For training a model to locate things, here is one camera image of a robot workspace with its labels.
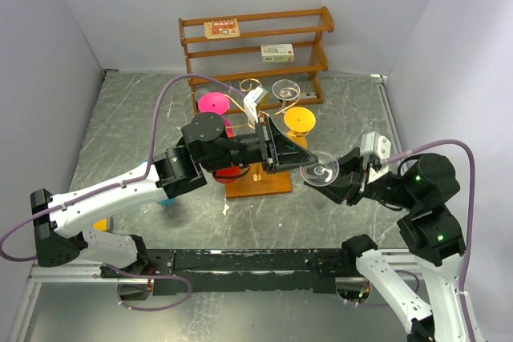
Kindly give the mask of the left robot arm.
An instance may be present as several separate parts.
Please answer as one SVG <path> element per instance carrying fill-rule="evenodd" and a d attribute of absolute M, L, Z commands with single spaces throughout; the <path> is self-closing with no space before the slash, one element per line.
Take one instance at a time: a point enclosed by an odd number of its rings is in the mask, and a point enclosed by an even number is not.
<path fill-rule="evenodd" d="M 206 173 L 260 164 L 267 174 L 311 166 L 318 157 L 296 144 L 270 117 L 258 119 L 251 134 L 228 137 L 223 118 L 198 114 L 181 130 L 175 147 L 154 155 L 137 168 L 103 183 L 61 195 L 41 189 L 31 194 L 38 265 L 57 267 L 76 259 L 122 268 L 139 277 L 150 266 L 137 235 L 97 231 L 93 224 L 125 209 L 173 199 L 206 185 Z"/>

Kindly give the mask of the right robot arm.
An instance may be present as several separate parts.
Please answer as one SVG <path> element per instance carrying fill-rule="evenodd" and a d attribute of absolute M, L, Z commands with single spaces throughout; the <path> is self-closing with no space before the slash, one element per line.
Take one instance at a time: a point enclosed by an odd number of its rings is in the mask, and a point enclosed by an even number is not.
<path fill-rule="evenodd" d="M 349 276 L 361 274 L 394 311 L 408 341 L 482 341 L 471 301 L 464 288 L 468 243 L 446 203 L 460 186 L 450 160 L 439 154 L 410 155 L 406 172 L 392 172 L 390 149 L 359 147 L 335 158 L 318 152 L 300 169 L 305 185 L 335 203 L 371 199 L 405 211 L 397 222 L 400 235 L 423 277 L 425 302 L 387 262 L 368 235 L 346 240 L 340 265 Z"/>

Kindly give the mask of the red wine glass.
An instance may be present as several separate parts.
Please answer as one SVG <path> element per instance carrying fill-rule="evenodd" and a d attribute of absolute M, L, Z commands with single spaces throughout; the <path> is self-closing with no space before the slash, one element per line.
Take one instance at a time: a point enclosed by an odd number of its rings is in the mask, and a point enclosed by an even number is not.
<path fill-rule="evenodd" d="M 222 184 L 228 184 L 234 182 L 241 175 L 241 170 L 238 166 L 232 165 L 231 167 L 224 168 L 212 173 L 212 177 L 215 181 Z"/>

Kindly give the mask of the yellow wine glass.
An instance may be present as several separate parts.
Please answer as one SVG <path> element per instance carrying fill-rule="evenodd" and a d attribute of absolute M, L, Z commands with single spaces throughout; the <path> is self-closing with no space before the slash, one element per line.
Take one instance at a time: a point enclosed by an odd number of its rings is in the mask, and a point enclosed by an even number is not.
<path fill-rule="evenodd" d="M 305 107 L 292 107 L 285 112 L 284 123 L 289 129 L 286 133 L 289 139 L 307 149 L 306 136 L 316 126 L 314 113 Z"/>

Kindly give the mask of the yellow grey sponge block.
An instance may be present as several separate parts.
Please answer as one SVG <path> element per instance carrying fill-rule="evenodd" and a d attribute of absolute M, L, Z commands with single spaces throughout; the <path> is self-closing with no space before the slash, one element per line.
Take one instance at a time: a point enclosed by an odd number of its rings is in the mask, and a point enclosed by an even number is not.
<path fill-rule="evenodd" d="M 101 219 L 93 225 L 93 228 L 97 231 L 110 232 L 112 230 L 113 221 L 112 218 Z"/>

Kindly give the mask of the green white small box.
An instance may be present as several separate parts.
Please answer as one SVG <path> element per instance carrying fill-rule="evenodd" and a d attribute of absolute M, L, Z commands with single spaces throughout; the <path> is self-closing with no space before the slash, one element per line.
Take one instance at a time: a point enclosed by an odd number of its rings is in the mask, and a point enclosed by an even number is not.
<path fill-rule="evenodd" d="M 261 45 L 262 62 L 293 62 L 295 54 L 292 44 Z"/>

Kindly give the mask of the gold wine glass rack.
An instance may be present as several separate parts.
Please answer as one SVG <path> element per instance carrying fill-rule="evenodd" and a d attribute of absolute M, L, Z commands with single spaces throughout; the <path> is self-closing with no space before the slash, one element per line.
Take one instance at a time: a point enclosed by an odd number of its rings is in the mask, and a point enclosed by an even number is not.
<path fill-rule="evenodd" d="M 288 103 L 286 108 L 275 111 L 275 115 L 283 115 L 288 109 L 294 107 L 300 99 L 294 103 Z M 258 163 L 251 165 L 247 175 L 240 175 L 239 179 L 225 186 L 227 199 L 249 198 L 263 195 L 287 194 L 293 191 L 293 185 L 288 171 L 278 174 L 267 174 Z"/>

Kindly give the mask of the blue wine glass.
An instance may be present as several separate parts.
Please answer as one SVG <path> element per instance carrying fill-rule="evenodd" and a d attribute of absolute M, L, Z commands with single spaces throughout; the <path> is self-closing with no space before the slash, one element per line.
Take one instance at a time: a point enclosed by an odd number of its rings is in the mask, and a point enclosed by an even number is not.
<path fill-rule="evenodd" d="M 146 169 L 146 166 L 147 166 L 147 160 L 144 160 L 143 162 L 141 162 L 139 164 L 140 169 Z M 150 166 L 150 171 L 148 173 L 147 179 L 152 180 L 155 183 L 159 180 L 159 176 L 158 176 L 155 165 Z M 160 205 L 161 207 L 166 207 L 166 206 L 172 205 L 175 201 L 176 201 L 176 198 L 166 198 L 166 199 L 156 201 L 156 204 Z"/>

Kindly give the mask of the clear wine glass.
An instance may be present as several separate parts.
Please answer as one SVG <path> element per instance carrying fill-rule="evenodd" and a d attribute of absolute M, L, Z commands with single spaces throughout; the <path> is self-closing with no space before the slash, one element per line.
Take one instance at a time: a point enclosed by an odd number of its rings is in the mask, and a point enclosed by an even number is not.
<path fill-rule="evenodd" d="M 317 161 L 300 167 L 300 174 L 307 186 L 307 201 L 314 210 L 324 209 L 329 199 L 322 192 L 338 177 L 340 167 L 337 158 L 326 151 L 313 151 Z"/>

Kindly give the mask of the wooden shelf rack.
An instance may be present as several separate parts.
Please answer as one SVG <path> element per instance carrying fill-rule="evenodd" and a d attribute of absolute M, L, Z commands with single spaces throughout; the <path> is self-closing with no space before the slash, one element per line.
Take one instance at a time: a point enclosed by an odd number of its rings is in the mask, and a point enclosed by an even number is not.
<path fill-rule="evenodd" d="M 240 37 L 208 40 L 204 22 L 236 18 Z M 327 6 L 306 10 L 274 11 L 222 17 L 179 20 L 180 45 L 189 74 L 206 74 L 234 86 L 247 78 L 279 80 L 308 79 L 313 98 L 302 106 L 321 104 L 325 96 L 319 73 L 329 69 L 323 34 L 332 33 L 335 23 Z M 262 62 L 261 45 L 292 44 L 293 62 Z"/>

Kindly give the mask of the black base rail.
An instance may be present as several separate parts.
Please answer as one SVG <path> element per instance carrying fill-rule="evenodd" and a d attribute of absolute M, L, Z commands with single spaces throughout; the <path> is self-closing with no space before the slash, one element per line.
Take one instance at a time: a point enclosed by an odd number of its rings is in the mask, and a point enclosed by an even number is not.
<path fill-rule="evenodd" d="M 310 291 L 365 301 L 370 283 L 356 270 L 356 260 L 342 248 L 302 249 L 151 249 L 149 261 L 125 268 L 150 275 L 156 296 L 192 292 Z M 181 277 L 191 284 L 174 280 Z"/>

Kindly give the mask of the pink wine glass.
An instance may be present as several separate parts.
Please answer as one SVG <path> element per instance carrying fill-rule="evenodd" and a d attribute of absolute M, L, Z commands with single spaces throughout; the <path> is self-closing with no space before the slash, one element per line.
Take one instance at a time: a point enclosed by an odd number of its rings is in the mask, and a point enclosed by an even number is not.
<path fill-rule="evenodd" d="M 233 137 L 231 124 L 224 117 L 224 114 L 230 108 L 230 99 L 228 96 L 220 92 L 209 92 L 200 98 L 198 102 L 198 108 L 201 113 L 209 112 L 220 115 L 224 121 L 224 126 L 228 137 Z"/>

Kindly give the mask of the frosted clear tall glass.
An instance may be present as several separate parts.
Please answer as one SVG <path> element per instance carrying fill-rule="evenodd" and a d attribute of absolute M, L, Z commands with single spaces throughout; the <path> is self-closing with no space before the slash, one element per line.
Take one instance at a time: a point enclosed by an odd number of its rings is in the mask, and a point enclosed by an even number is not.
<path fill-rule="evenodd" d="M 298 100 L 301 88 L 290 79 L 281 79 L 276 81 L 272 86 L 273 95 L 281 101 L 281 107 L 286 108 L 288 103 L 294 103 Z"/>

